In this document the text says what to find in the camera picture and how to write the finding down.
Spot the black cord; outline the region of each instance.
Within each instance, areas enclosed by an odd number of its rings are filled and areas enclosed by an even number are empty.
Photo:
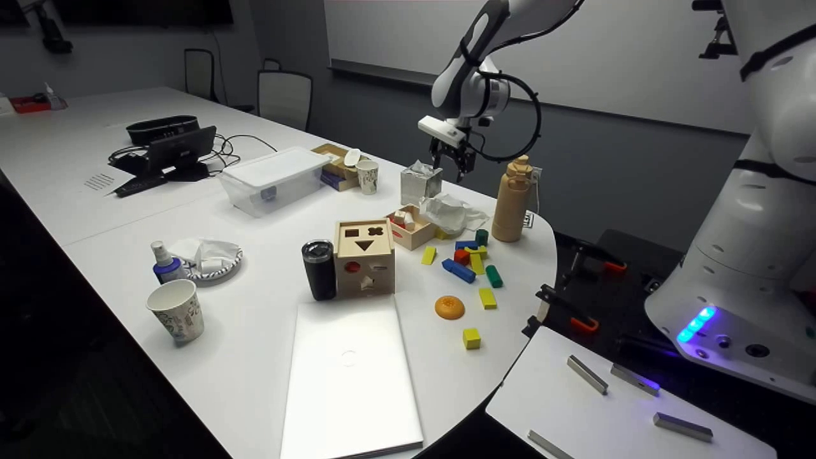
[[[253,137],[256,142],[264,142],[266,149],[278,154],[278,149],[273,142],[268,142],[268,141],[264,141],[259,136],[227,136],[227,142],[233,145],[234,137]]]
[[[241,164],[242,159],[234,154],[234,141],[238,137],[253,137],[259,142],[264,142],[266,149],[271,149],[273,154],[278,154],[278,149],[259,136],[215,136],[218,141],[222,141],[220,149],[211,150],[215,159],[222,160],[224,168]]]
[[[524,80],[517,80],[517,77],[512,77],[512,75],[488,75],[488,72],[479,72],[479,75],[482,75],[482,80],[488,81],[488,86],[489,86],[489,80],[506,80],[506,81],[521,86],[521,89],[531,96],[531,105],[534,105],[534,109],[535,109],[535,127],[534,127],[531,141],[529,141],[517,154],[512,154],[512,156],[488,156],[482,149],[479,149],[478,154],[479,154],[482,159],[488,159],[488,160],[496,160],[496,164],[516,160],[517,156],[531,154],[534,145],[535,145],[539,137],[540,137],[540,102],[539,102],[539,95],[534,91],[534,86],[529,86]]]

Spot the white container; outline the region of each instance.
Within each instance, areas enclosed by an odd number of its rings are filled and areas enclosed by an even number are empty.
[[[242,160],[220,173],[233,206],[266,218],[296,202],[304,195],[322,188],[322,168],[330,160],[306,149],[289,149],[253,160]]]
[[[0,91],[0,117],[16,117],[16,107],[11,105],[11,99]]]
[[[401,205],[419,205],[442,192],[442,168],[417,160],[401,173]]]

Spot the wooden cylinder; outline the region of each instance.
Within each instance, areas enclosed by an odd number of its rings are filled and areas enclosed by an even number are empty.
[[[501,242],[517,242],[526,224],[526,211],[534,192],[534,167],[529,156],[507,164],[501,181],[501,195],[492,211],[492,237]]]

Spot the white cup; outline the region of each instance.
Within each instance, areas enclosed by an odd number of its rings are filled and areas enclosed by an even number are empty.
[[[371,159],[363,159],[358,164],[358,181],[363,195],[377,195],[377,164]]]
[[[180,348],[194,343],[205,331],[197,284],[186,278],[177,278],[155,289],[148,299],[148,309],[171,331]]]

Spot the blue light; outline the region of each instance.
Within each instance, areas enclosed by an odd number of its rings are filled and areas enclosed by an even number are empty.
[[[691,336],[695,336],[695,331],[691,331],[691,329],[683,329],[683,331],[679,335],[679,343],[687,345]]]
[[[707,307],[707,309],[698,311],[697,317],[710,321],[714,314],[716,314],[716,309],[714,309],[714,307]]]
[[[697,331],[702,331],[712,317],[716,314],[714,307],[702,309],[688,323],[687,329],[681,329],[679,343],[687,345],[688,339],[695,339]]]

